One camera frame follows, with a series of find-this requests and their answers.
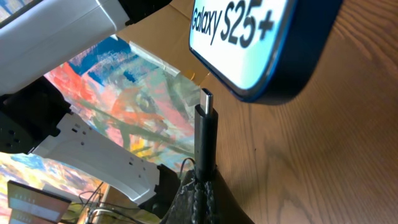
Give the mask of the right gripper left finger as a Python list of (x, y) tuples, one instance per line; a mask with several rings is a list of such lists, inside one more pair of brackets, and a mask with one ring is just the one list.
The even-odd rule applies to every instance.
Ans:
[(171, 207), (160, 224), (197, 224), (199, 223), (199, 184), (195, 171), (186, 173)]

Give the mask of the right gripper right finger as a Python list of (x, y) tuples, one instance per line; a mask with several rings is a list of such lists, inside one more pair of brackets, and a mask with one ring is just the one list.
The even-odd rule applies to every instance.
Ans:
[(234, 198), (224, 178), (215, 170), (206, 183), (207, 222), (216, 224), (254, 224)]

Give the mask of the blue Galaxy smartphone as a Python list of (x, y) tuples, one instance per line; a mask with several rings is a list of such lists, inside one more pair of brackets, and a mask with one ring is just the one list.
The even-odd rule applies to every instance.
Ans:
[(189, 49), (246, 103), (281, 105), (308, 83), (341, 0), (195, 0)]

